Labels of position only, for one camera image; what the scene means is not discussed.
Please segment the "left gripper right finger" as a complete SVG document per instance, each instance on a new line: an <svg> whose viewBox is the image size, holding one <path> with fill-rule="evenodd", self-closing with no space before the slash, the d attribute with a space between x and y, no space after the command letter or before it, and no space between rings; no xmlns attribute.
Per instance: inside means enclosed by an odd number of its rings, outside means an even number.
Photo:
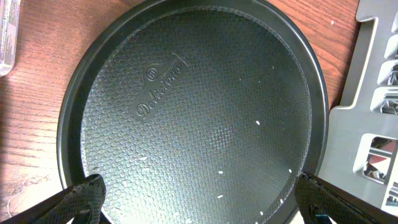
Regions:
<svg viewBox="0 0 398 224"><path fill-rule="evenodd" d="M305 223L397 223L397 217L308 172L295 181L295 201Z"/></svg>

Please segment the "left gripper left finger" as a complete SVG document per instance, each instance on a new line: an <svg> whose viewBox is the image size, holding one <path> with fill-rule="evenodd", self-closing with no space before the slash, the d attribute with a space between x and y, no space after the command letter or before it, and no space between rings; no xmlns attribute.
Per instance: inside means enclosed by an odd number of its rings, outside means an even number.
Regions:
<svg viewBox="0 0 398 224"><path fill-rule="evenodd" d="M4 223L93 223L101 221L101 208L106 197L102 176L93 174L80 184L4 220Z"/></svg>

